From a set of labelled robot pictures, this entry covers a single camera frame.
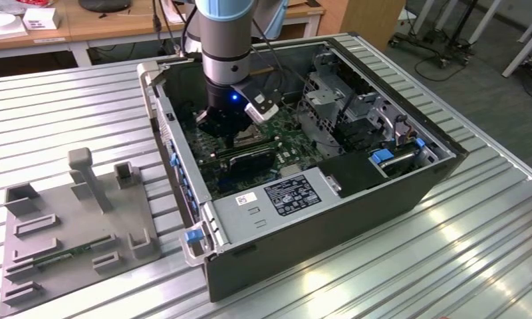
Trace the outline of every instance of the white box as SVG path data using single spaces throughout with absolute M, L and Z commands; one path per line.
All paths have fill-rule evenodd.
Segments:
M 55 30 L 60 26 L 60 19 L 55 8 L 28 9 L 24 24 L 28 30 Z
M 16 17 L 16 21 L 11 25 L 0 27 L 0 40 L 23 37 L 26 35 L 28 35 L 28 33 L 26 32 L 24 24 L 20 17 Z
M 414 13 L 403 9 L 401 12 L 399 22 L 397 23 L 394 32 L 401 33 L 403 35 L 409 35 L 411 29 L 410 24 L 415 25 L 417 18 L 418 17 L 414 15 Z

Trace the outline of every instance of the gray plastic holder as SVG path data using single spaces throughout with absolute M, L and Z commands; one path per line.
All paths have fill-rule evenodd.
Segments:
M 38 197 L 39 193 L 30 183 L 8 187 L 4 206 L 19 217 L 39 210 L 32 202 L 32 199 Z

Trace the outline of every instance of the blue tab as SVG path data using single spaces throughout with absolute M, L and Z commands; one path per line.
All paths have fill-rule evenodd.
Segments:
M 203 233 L 203 229 L 202 228 L 198 228 L 198 229 L 195 229 L 192 231 L 188 231 L 186 233 L 186 240 L 187 240 L 188 244 L 195 244 L 199 241 L 202 241 L 202 239 L 204 239 L 204 238 L 206 238 L 206 234 Z
M 377 164 L 381 164 L 385 161 L 389 161 L 391 158 L 394 158 L 394 154 L 387 149 L 378 150 L 375 153 L 373 153 L 371 158 L 373 158 L 373 160 L 375 161 Z
M 170 164 L 171 164 L 172 166 L 176 166 L 178 163 L 179 163 L 179 160 L 178 160 L 178 153 L 172 153 L 172 154 L 171 154 L 171 161 L 170 161 Z
M 425 140 L 423 140 L 422 138 L 418 138 L 418 139 L 417 139 L 417 145 L 418 145 L 419 148 L 423 148 L 423 147 L 425 147 L 426 142 L 425 142 Z

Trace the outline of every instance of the aluminum table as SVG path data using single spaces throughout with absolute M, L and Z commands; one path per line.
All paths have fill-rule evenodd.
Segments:
M 164 257 L 15 318 L 532 318 L 532 169 L 359 37 L 337 39 L 471 155 L 413 211 L 228 299 L 208 302 L 150 131 L 140 61 L 0 78 L 4 188 L 71 182 L 67 150 L 96 174 L 142 168 Z

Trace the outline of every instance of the label sticker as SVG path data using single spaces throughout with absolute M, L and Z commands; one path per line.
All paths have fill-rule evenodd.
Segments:
M 254 202 L 256 199 L 258 199 L 256 198 L 256 194 L 254 192 L 248 193 L 248 194 L 244 194 L 244 195 L 238 197 L 238 204 L 239 204 L 239 206 L 244 205 L 244 204 L 248 204 L 250 202 Z
M 39 39 L 34 40 L 34 43 L 50 43 L 50 42 L 62 42 L 62 41 L 66 41 L 66 38 Z
M 305 175 L 266 187 L 264 191 L 282 216 L 322 203 L 322 198 L 319 198 Z

